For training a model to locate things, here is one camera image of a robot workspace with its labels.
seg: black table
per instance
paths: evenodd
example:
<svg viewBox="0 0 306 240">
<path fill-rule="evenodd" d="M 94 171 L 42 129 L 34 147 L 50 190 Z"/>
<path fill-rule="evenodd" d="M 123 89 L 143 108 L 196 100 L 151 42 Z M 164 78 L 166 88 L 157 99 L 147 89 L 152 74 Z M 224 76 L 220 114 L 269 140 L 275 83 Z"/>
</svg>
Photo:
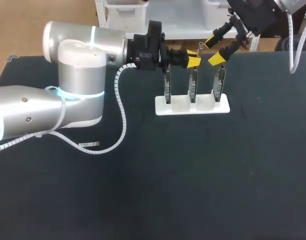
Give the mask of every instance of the black table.
<svg viewBox="0 0 306 240">
<path fill-rule="evenodd" d="M 288 66 L 286 52 L 235 55 L 224 89 L 231 112 L 194 116 L 156 116 L 162 73 L 127 70 L 128 129 L 113 152 L 87 155 L 51 135 L 0 152 L 0 240 L 306 237 L 306 52 L 295 75 Z M 172 71 L 173 94 L 185 94 L 189 73 Z M 214 71 L 204 59 L 199 93 L 210 92 Z M 102 122 L 60 132 L 116 142 L 114 75 Z M 12 84 L 56 85 L 57 67 L 13 59 L 0 78 Z"/>
</svg>

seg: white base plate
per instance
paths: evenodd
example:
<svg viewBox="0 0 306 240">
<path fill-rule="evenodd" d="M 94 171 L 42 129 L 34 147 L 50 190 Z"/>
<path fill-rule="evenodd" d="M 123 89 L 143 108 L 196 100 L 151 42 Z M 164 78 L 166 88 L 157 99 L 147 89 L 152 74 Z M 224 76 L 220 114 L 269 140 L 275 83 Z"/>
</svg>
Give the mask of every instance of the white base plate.
<svg viewBox="0 0 306 240">
<path fill-rule="evenodd" d="M 172 95 L 172 104 L 166 104 L 165 96 L 155 98 L 156 115 L 227 114 L 230 112 L 227 96 L 222 94 L 221 102 L 215 102 L 213 93 L 196 96 L 191 103 L 188 95 Z"/>
</svg>

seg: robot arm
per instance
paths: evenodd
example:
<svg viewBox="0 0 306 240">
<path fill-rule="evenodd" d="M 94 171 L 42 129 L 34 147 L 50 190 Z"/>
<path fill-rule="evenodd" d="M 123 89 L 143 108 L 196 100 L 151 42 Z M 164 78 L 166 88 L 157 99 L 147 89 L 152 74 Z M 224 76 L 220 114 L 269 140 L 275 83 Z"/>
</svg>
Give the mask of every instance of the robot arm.
<svg viewBox="0 0 306 240">
<path fill-rule="evenodd" d="M 249 43 L 247 34 L 252 32 L 259 36 L 277 21 L 283 12 L 293 14 L 306 4 L 306 0 L 228 0 L 232 15 L 230 21 L 219 29 L 205 42 L 207 48 L 213 47 L 223 39 L 232 27 L 237 30 L 236 41 L 230 46 L 220 49 L 209 59 L 215 66 L 229 60 L 230 56 L 240 47 L 246 48 Z"/>
</svg>

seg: white spiral cable wrap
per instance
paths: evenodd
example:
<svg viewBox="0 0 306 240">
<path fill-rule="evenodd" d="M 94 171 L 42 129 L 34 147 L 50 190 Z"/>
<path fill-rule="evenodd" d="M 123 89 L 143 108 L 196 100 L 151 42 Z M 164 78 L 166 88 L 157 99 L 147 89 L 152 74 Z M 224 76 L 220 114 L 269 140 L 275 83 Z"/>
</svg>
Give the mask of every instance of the white spiral cable wrap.
<svg viewBox="0 0 306 240">
<path fill-rule="evenodd" d="M 299 60 L 302 55 L 303 47 L 306 41 L 306 27 L 301 36 L 301 39 L 298 44 L 295 60 L 294 60 L 294 26 L 293 26 L 293 17 L 291 14 L 288 14 L 288 23 L 289 23 L 289 61 L 290 61 L 290 71 L 294 74 L 299 65 Z"/>
<path fill-rule="evenodd" d="M 100 150 L 100 151 L 92 151 L 92 150 L 88 150 L 86 148 L 80 147 L 78 144 L 74 143 L 72 140 L 70 140 L 69 138 L 67 138 L 66 136 L 64 136 L 63 134 L 61 134 L 59 132 L 56 132 L 56 131 L 52 131 L 52 132 L 45 132 L 44 131 L 43 132 L 42 131 L 42 132 L 35 132 L 35 133 L 27 134 L 27 135 L 21 136 L 17 139 L 14 139 L 12 141 L 9 141 L 7 143 L 4 143 L 4 144 L 0 145 L 0 151 L 4 150 L 4 149 L 6 149 L 10 146 L 13 146 L 15 144 L 18 144 L 18 143 L 20 143 L 24 140 L 30 139 L 32 137 L 40 137 L 41 135 L 43 135 L 45 133 L 54 135 L 54 136 L 64 140 L 65 142 L 70 144 L 72 147 L 74 147 L 74 148 L 76 148 L 76 149 L 78 149 L 78 150 L 80 150 L 84 153 L 91 154 L 91 155 L 105 154 L 105 153 L 110 152 L 113 149 L 117 148 L 122 143 L 122 141 L 124 140 L 125 135 L 126 135 L 126 128 L 127 128 L 126 115 L 125 115 L 125 110 L 124 110 L 124 107 L 123 107 L 123 104 L 122 104 L 122 100 L 121 100 L 120 95 L 119 95 L 118 83 L 119 83 L 119 78 L 120 78 L 122 72 L 126 69 L 131 69 L 131 68 L 136 68 L 136 65 L 133 64 L 133 63 L 125 64 L 117 71 L 116 76 L 115 76 L 114 90 L 115 90 L 116 100 L 117 100 L 117 103 L 118 103 L 118 106 L 120 108 L 121 115 L 122 115 L 123 130 L 122 130 L 121 137 L 119 138 L 119 140 L 113 146 L 111 146 L 107 149 L 104 149 L 104 150 Z M 61 116 L 60 116 L 59 121 L 57 122 L 56 125 L 61 124 L 61 122 L 64 118 L 63 114 L 65 114 L 65 99 L 62 98 Z"/>
</svg>

